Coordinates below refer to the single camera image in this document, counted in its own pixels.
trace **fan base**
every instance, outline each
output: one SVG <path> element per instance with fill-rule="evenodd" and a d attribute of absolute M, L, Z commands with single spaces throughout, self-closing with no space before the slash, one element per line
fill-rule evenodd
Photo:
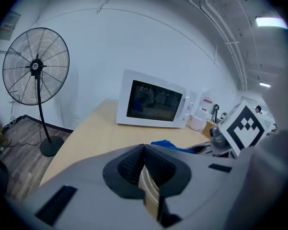
<path fill-rule="evenodd" d="M 40 144 L 40 152 L 46 157 L 53 157 L 56 155 L 58 150 L 64 144 L 64 140 L 59 136 L 51 136 L 51 143 L 49 143 L 48 139 L 44 139 Z"/>

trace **ceiling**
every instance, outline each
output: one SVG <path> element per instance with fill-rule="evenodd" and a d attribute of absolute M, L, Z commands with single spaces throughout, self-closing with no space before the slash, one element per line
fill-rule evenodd
<path fill-rule="evenodd" d="M 258 27 L 257 16 L 280 18 L 267 0 L 209 0 L 225 19 L 242 52 L 247 89 L 264 92 L 288 63 L 288 30 Z"/>

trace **wooden floor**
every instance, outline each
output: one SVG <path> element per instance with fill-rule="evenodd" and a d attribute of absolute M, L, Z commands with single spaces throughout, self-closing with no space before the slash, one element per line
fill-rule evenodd
<path fill-rule="evenodd" d="M 41 127 L 42 140 L 46 138 L 43 126 L 28 118 L 20 120 L 8 129 L 4 135 L 10 145 L 16 143 L 36 144 L 40 141 L 39 127 Z M 47 128 L 50 136 L 60 136 L 66 140 L 69 133 Z M 9 171 L 9 184 L 7 196 L 21 202 L 30 193 L 39 187 L 39 184 L 51 163 L 52 158 L 45 157 L 40 153 L 37 146 L 15 146 L 5 148 L 0 153 L 1 161 L 7 166 Z"/>

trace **black hair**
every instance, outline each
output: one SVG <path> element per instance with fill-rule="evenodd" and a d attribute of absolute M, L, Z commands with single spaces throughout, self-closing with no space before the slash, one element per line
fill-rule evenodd
<path fill-rule="evenodd" d="M 262 108 L 259 105 L 256 107 L 256 109 L 257 108 L 259 109 L 259 112 L 261 112 Z"/>

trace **baseboard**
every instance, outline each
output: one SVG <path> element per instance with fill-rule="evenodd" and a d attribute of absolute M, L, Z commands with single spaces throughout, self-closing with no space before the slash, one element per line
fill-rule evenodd
<path fill-rule="evenodd" d="M 39 121 L 39 119 L 36 119 L 36 118 L 34 118 L 34 117 L 31 117 L 31 116 L 29 116 L 29 115 L 27 115 L 27 114 L 23 115 L 22 117 L 23 117 L 23 118 L 31 119 L 31 120 L 39 123 L 39 124 L 42 123 L 42 121 Z M 59 127 L 59 126 L 56 126 L 56 125 L 52 125 L 52 124 L 48 124 L 48 123 L 45 123 L 45 124 L 46 124 L 47 127 L 50 127 L 50 128 L 53 128 L 53 129 L 56 129 L 56 130 L 59 130 L 59 131 L 63 131 L 63 132 L 70 133 L 70 134 L 73 132 L 72 129 L 62 128 L 62 127 Z"/>
<path fill-rule="evenodd" d="M 15 123 L 10 122 L 10 124 L 11 125 L 16 124 L 17 122 L 19 122 L 20 120 L 25 119 L 25 118 L 31 119 L 32 121 L 35 121 L 35 122 L 37 122 L 39 124 L 42 123 L 42 121 L 39 121 L 39 119 L 36 119 L 34 117 L 31 117 L 31 116 L 25 114 L 23 116 L 19 116 L 18 118 L 16 118 L 16 122 Z M 52 124 L 48 124 L 48 123 L 45 123 L 45 124 L 46 124 L 47 127 L 50 127 L 50 128 L 53 128 L 53 129 L 56 129 L 56 130 L 59 130 L 59 131 L 63 131 L 63 132 L 70 133 L 70 134 L 73 132 L 72 129 L 62 128 L 62 127 L 59 127 L 59 126 L 56 126 L 56 125 L 52 125 Z M 5 126 L 3 128 L 3 131 L 6 131 L 9 128 L 10 128 L 9 126 Z"/>

